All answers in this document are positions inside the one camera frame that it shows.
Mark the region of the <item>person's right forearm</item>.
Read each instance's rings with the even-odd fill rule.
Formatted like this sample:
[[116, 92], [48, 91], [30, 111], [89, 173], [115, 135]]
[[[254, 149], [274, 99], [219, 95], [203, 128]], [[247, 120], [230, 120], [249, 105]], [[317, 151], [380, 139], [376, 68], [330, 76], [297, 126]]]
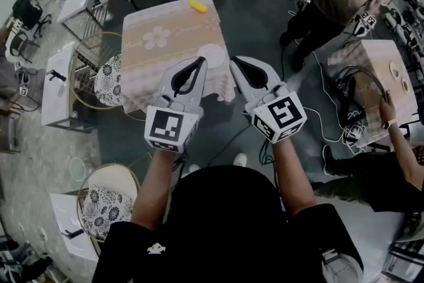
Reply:
[[315, 194], [290, 138], [273, 144], [272, 151], [280, 196], [289, 215], [315, 206]]

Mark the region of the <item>black frame chair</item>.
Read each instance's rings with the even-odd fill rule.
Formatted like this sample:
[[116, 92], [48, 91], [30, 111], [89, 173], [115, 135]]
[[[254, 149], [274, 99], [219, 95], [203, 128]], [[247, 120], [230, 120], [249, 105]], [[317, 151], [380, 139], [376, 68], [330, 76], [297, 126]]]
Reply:
[[33, 40], [31, 40], [25, 31], [20, 30], [12, 39], [10, 46], [9, 46], [9, 52], [11, 56], [14, 57], [21, 57], [25, 62], [32, 63], [32, 61], [25, 56], [25, 51], [28, 49], [28, 47], [37, 47], [40, 46], [35, 43]]

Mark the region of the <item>table with beige checked cloth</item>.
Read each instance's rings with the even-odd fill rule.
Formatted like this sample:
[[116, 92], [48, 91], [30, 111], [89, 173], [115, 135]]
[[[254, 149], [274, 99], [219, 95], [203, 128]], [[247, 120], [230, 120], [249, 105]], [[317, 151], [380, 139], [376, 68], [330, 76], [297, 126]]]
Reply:
[[[398, 81], [391, 75], [391, 62], [399, 70]], [[356, 142], [358, 148], [388, 135], [388, 131], [381, 128], [379, 114], [380, 98], [386, 91], [390, 92], [398, 125], [409, 122], [417, 112], [409, 74], [392, 40], [357, 40], [347, 44], [327, 59], [327, 74], [334, 80], [344, 75], [353, 75], [354, 98], [364, 108], [366, 118], [366, 128]], [[402, 78], [409, 80], [411, 89], [408, 94], [402, 88]]]

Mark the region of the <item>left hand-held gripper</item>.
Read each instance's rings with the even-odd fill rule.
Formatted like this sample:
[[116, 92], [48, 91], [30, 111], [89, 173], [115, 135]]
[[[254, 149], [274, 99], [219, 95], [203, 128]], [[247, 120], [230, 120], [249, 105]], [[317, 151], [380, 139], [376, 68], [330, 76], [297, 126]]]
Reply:
[[164, 73], [160, 94], [147, 107], [144, 139], [152, 148], [176, 153], [187, 148], [203, 117], [199, 104], [206, 73], [205, 58], [184, 60]]

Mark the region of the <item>beige flower print tablecloth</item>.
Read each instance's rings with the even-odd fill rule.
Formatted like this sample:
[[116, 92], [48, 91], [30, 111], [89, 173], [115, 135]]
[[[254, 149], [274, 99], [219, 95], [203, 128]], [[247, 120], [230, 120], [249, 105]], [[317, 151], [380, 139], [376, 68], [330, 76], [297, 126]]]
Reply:
[[229, 69], [229, 53], [213, 0], [197, 0], [206, 13], [191, 8], [188, 0], [157, 5], [127, 15], [121, 47], [121, 95], [125, 113], [145, 111], [152, 104], [163, 74], [177, 63], [197, 56], [206, 44], [226, 52], [225, 61], [207, 69], [203, 96], [216, 94], [218, 101], [235, 99], [235, 81]]

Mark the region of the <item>white round plate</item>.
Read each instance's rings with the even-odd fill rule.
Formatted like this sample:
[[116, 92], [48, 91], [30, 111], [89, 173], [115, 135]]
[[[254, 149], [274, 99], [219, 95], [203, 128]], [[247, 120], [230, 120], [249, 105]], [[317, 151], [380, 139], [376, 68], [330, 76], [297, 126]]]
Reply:
[[206, 44], [197, 51], [197, 56], [206, 59], [209, 69], [215, 69], [221, 66], [225, 61], [226, 52], [217, 44]]

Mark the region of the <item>person's left forearm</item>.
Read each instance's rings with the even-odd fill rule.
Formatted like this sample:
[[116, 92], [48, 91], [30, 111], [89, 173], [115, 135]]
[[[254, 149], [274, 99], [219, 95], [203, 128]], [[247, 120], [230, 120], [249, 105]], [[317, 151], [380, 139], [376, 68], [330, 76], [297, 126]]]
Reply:
[[148, 172], [136, 197], [131, 222], [151, 231], [161, 226], [172, 180], [177, 154], [167, 150], [156, 150]]

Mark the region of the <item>person's black shirt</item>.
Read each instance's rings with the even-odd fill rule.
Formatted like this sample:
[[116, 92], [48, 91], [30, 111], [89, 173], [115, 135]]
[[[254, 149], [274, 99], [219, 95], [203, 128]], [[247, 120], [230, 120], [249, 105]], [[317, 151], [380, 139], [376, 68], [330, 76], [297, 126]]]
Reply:
[[157, 231], [112, 224], [92, 283], [326, 283], [322, 253], [362, 259], [336, 209], [287, 217], [274, 185], [250, 168], [181, 179]]

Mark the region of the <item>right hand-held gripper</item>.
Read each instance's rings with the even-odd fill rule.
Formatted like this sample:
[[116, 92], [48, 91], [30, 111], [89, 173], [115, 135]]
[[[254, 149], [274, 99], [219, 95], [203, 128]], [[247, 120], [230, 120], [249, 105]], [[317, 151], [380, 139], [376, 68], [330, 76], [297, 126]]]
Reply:
[[234, 56], [230, 70], [247, 101], [244, 109], [251, 116], [252, 126], [269, 142], [280, 142], [302, 128], [307, 120], [303, 105], [271, 65], [248, 56]]

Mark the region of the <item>yellow banana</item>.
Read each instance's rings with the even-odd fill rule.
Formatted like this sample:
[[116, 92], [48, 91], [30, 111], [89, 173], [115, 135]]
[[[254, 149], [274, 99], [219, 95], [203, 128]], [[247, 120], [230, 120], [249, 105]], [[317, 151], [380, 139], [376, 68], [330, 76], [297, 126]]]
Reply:
[[188, 0], [188, 3], [189, 3], [191, 8], [195, 9], [196, 11], [199, 11], [200, 13], [206, 13], [207, 12], [207, 6], [200, 1]]

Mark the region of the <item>grey shoulder pouch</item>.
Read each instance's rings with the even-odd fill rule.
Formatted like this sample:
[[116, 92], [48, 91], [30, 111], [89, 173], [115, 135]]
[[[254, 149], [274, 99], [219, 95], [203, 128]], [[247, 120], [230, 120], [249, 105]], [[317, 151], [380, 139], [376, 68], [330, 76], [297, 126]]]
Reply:
[[362, 283], [363, 270], [358, 261], [331, 249], [322, 253], [323, 277], [326, 283]]

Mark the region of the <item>clear round bowl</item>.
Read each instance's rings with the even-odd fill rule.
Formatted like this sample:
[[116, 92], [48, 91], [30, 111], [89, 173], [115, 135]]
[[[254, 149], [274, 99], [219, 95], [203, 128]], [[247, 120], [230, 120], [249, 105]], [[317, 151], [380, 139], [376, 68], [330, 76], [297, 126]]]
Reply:
[[85, 164], [82, 159], [73, 157], [69, 163], [70, 175], [76, 182], [82, 182], [86, 177]]

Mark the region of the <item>black office chair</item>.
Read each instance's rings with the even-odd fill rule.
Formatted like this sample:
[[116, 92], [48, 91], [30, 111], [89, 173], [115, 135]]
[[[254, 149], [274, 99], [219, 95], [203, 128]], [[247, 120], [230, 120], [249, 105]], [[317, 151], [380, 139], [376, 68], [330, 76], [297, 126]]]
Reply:
[[13, 17], [22, 22], [25, 30], [31, 31], [35, 28], [32, 34], [34, 38], [36, 35], [42, 38], [43, 26], [52, 22], [51, 14], [43, 15], [42, 8], [39, 5], [34, 6], [30, 0], [16, 0], [13, 5]]

